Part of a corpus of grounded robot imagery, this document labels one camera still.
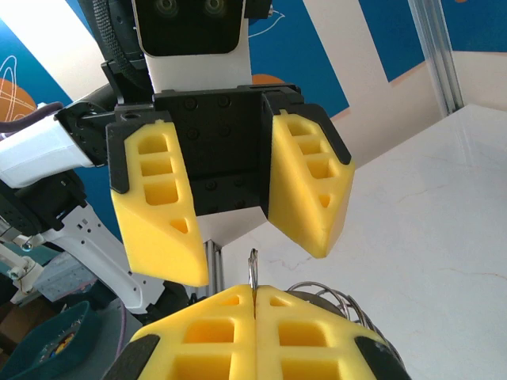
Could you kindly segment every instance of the black cable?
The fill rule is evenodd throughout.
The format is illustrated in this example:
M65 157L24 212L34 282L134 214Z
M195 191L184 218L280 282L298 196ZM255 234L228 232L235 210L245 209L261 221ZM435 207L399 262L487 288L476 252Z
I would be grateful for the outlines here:
M114 28L112 27L109 0L93 0L93 13L101 38L113 59L118 64L120 72L126 79L140 89L149 89L150 84L148 78L144 78L140 72L133 67L120 46L120 41L118 41Z
M37 121L41 121L44 117L51 115L63 108L63 104L59 101L55 103L50 103L36 109L34 112L28 114L25 117L22 117L19 120L14 121L0 121L0 133L16 133L25 129Z

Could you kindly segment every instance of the teal object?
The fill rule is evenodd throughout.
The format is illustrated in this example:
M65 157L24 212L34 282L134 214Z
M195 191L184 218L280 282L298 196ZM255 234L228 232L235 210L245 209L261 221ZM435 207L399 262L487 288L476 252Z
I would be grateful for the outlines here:
M92 351L100 327L90 303L80 302L31 331L10 356L0 380L48 380L71 370ZM59 343L72 333L68 345L55 354Z

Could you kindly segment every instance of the white marble floor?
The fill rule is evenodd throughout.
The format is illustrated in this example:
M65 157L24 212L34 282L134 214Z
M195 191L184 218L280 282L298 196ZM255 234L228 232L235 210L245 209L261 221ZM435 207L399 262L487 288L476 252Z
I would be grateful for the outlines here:
M226 286L314 280L351 294L414 380L507 378L507 112L469 105L356 173L315 260L265 223L223 250Z

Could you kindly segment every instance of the robot face display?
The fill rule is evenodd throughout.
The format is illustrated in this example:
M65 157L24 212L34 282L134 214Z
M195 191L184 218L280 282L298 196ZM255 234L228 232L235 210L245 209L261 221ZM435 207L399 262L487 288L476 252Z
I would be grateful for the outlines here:
M133 0L146 55L215 55L239 43L242 0Z

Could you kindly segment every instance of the yellow foam gripper pad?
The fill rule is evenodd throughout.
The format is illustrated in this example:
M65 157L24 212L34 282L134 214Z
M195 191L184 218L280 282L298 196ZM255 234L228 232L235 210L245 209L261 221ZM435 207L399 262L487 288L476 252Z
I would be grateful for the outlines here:
M146 124L124 140L128 190L111 191L133 272L200 287L208 269L173 123Z
M375 380L357 337L385 343L283 291L240 285L140 329L125 352L139 347L129 380Z
M313 257L326 257L343 229L354 170L318 123L282 111L273 117L268 220Z
M255 380L254 298L232 287L140 329L159 336L139 380Z

